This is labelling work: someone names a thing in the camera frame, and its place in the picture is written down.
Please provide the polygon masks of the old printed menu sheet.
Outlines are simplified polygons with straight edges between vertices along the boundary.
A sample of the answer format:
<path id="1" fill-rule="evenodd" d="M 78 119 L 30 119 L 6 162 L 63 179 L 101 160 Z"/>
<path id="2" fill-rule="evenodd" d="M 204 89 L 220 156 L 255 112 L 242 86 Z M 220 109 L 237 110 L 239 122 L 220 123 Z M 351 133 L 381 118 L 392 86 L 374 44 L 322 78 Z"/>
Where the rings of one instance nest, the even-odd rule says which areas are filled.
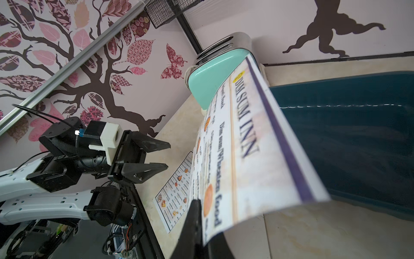
<path id="1" fill-rule="evenodd" d="M 153 202 L 167 233 L 187 210 L 193 152 L 189 152 Z"/>

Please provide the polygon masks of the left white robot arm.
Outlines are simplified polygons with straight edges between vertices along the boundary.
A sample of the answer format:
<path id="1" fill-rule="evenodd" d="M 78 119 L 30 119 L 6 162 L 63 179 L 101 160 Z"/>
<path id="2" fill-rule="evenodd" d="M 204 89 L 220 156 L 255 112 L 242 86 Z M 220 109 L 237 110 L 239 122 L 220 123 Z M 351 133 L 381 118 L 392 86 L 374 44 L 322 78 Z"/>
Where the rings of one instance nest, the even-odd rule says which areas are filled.
<path id="1" fill-rule="evenodd" d="M 41 136 L 43 158 L 1 173 L 1 223 L 80 219 L 126 226 L 137 207 L 126 186 L 167 169 L 146 163 L 147 153 L 170 143 L 120 125 L 77 117 L 52 124 Z"/>

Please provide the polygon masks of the new printed menu sheet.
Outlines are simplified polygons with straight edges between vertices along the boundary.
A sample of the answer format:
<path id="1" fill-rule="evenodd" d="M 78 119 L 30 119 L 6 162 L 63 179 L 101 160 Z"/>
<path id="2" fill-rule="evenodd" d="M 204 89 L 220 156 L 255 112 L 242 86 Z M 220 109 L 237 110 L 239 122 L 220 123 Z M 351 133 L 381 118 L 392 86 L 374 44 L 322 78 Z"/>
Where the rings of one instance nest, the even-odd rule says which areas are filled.
<path id="1" fill-rule="evenodd" d="M 216 91 L 194 151 L 204 245 L 256 216 L 330 200 L 251 55 Z"/>

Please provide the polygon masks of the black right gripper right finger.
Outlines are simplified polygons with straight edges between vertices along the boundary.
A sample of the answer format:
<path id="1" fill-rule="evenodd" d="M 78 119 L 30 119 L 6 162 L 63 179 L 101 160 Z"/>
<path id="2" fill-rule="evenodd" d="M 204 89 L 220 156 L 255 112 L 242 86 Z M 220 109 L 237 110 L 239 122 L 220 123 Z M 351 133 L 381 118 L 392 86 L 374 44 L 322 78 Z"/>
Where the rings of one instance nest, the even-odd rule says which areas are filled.
<path id="1" fill-rule="evenodd" d="M 214 236 L 207 244 L 207 259 L 234 259 L 224 233 Z"/>

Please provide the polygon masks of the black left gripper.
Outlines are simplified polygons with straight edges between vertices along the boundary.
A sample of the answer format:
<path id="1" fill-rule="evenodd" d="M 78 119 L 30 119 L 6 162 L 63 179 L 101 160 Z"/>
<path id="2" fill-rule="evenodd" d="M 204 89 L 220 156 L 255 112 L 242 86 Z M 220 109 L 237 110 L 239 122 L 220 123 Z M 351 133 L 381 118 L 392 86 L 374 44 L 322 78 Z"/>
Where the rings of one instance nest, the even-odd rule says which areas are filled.
<path id="1" fill-rule="evenodd" d="M 171 148 L 170 143 L 157 140 L 138 131 L 126 130 L 107 174 L 109 180 L 121 185 L 141 184 L 168 169 L 166 164 L 144 164 L 146 153 Z"/>

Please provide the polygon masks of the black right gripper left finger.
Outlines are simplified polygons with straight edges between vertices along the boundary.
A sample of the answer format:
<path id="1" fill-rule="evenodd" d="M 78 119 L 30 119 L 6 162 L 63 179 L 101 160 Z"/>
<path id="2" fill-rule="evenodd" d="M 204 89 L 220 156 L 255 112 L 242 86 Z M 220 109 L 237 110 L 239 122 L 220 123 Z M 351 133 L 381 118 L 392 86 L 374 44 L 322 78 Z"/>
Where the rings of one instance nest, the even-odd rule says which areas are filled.
<path id="1" fill-rule="evenodd" d="M 171 259 L 202 259 L 201 201 L 193 200 Z"/>

